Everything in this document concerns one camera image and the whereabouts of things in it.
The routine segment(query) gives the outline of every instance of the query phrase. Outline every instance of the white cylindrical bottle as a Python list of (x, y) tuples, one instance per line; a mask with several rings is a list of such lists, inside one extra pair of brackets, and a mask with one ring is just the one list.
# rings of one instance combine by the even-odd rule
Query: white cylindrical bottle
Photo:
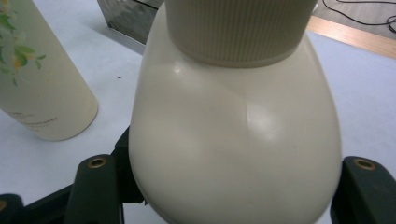
[(32, 0), (0, 3), (0, 109), (46, 140), (87, 128), (98, 104)]

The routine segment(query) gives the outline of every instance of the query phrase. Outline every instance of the white bottle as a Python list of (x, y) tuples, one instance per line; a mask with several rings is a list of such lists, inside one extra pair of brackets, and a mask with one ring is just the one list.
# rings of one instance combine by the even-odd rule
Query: white bottle
[[(306, 224), (324, 212), (342, 158), (332, 96), (304, 35), (315, 2), (165, 0), (146, 46), (129, 150), (139, 188), (169, 223)], [(259, 14), (248, 19), (249, 11)], [(300, 19), (290, 39), (249, 37), (265, 35), (250, 21), (275, 29), (288, 20), (282, 11)], [(247, 39), (273, 53), (249, 55)], [(285, 41), (294, 44), (274, 47)]]
[(0, 109), (46, 140), (82, 132), (97, 101), (35, 4), (0, 8)]

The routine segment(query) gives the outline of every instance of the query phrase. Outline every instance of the floral label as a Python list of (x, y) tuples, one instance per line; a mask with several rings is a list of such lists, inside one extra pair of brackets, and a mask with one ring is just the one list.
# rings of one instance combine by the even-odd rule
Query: floral label
[(13, 22), (18, 18), (18, 12), (9, 0), (0, 0), (0, 76), (8, 76), (15, 86), (22, 79), (21, 69), (34, 62), (38, 70), (45, 54), (36, 54), (35, 50), (24, 45), (27, 38), (24, 31), (18, 30)]

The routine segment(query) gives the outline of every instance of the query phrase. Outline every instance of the white table surface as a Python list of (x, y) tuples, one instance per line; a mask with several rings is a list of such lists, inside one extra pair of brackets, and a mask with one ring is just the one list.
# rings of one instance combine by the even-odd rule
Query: white table surface
[[(35, 0), (99, 101), (83, 133), (38, 139), (0, 111), (0, 194), (32, 203), (73, 183), (78, 164), (109, 154), (128, 127), (142, 47), (106, 26), (95, 0)], [(361, 156), (396, 176), (396, 61), (309, 33), (332, 91), (344, 156)], [(165, 223), (149, 206), (125, 204), (126, 223)], [(319, 224), (331, 223), (326, 212)]]

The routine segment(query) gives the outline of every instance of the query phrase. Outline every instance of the gray floor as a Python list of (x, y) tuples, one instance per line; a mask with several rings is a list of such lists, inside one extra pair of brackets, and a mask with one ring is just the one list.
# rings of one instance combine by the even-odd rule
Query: gray floor
[[(375, 3), (349, 4), (349, 3), (339, 3), (335, 0), (325, 0), (325, 2), (327, 6), (342, 11), (355, 20), (363, 21), (366, 23), (383, 23), (386, 22), (388, 17), (396, 16), (396, 4), (375, 4)], [(368, 25), (358, 24), (342, 16), (339, 13), (327, 9), (323, 5), (322, 0), (318, 0), (318, 8), (314, 11), (313, 15), (328, 21), (335, 21), (337, 23), (341, 23), (346, 26), (350, 26), (372, 34), (382, 35), (384, 37), (396, 40), (396, 34), (392, 33), (387, 25), (368, 26)], [(393, 27), (394, 29), (396, 29), (396, 23), (393, 23)]]

